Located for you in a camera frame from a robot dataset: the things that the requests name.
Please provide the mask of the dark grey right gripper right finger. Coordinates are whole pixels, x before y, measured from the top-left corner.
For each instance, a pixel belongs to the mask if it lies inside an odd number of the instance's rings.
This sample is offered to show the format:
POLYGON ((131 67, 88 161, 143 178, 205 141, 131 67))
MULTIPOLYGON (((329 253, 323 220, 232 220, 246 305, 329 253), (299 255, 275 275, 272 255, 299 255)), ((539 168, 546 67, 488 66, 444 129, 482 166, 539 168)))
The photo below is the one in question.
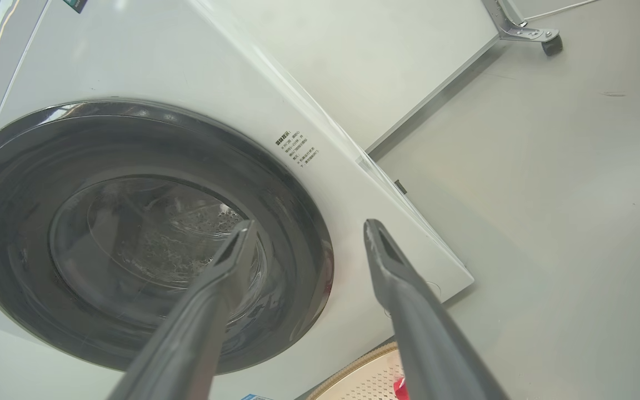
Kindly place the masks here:
POLYGON ((389 312, 411 400, 509 400, 383 223, 364 223, 377 301, 389 312))

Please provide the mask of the white front-load washing machine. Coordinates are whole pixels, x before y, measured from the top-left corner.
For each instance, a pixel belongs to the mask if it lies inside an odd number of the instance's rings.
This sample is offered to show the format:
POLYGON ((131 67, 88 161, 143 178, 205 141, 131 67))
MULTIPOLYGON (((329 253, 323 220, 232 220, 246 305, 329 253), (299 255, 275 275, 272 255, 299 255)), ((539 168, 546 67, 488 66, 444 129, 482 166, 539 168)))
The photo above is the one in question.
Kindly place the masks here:
MULTIPOLYGON (((0 0, 0 129, 48 107, 143 101, 207 116, 269 151, 322 214, 327 304, 271 359, 215 376, 211 400, 292 400, 393 334, 364 241, 383 223, 442 300, 474 279, 381 168, 280 66, 205 0, 0 0)), ((0 309, 0 398, 103 400, 124 371, 38 339, 0 309)))

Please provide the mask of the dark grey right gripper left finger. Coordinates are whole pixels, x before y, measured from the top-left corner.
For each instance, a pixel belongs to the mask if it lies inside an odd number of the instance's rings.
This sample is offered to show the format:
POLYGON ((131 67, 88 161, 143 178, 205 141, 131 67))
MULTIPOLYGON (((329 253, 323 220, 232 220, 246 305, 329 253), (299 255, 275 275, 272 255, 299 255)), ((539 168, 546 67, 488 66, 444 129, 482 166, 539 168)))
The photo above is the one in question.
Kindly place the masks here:
POLYGON ((208 400, 226 324, 247 294, 257 226, 239 222, 107 400, 208 400))

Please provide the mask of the cream perforated laundry basket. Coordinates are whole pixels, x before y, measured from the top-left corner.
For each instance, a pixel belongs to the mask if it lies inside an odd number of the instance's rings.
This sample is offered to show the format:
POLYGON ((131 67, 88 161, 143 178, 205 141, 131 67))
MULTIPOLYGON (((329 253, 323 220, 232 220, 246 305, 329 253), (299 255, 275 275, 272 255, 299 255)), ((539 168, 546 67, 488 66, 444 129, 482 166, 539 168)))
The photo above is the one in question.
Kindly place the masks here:
POLYGON ((318 385, 306 400, 396 400, 393 382, 406 375, 397 342, 384 344, 318 385))

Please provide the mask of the dark round washing machine door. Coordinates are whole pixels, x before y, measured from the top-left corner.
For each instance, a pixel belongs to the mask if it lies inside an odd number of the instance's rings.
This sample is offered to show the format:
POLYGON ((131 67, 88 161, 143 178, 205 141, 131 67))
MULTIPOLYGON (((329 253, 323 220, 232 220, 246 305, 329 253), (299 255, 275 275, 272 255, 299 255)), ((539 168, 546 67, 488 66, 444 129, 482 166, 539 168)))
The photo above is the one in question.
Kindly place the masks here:
POLYGON ((153 102, 61 104, 0 129, 0 309, 84 361, 126 370, 245 220, 257 237, 218 374, 284 352, 327 304, 331 236, 292 172, 153 102))

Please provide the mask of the metal partition leg with caster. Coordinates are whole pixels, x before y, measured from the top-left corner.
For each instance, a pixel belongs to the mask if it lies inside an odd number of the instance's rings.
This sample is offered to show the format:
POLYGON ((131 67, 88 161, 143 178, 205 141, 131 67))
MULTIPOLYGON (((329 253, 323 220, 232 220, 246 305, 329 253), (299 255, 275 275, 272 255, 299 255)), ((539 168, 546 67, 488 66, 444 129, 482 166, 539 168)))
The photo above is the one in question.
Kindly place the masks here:
POLYGON ((549 57, 563 51, 559 30, 528 27, 527 20, 518 11, 514 0, 481 0, 481 2, 501 40, 540 43, 543 52, 549 57))

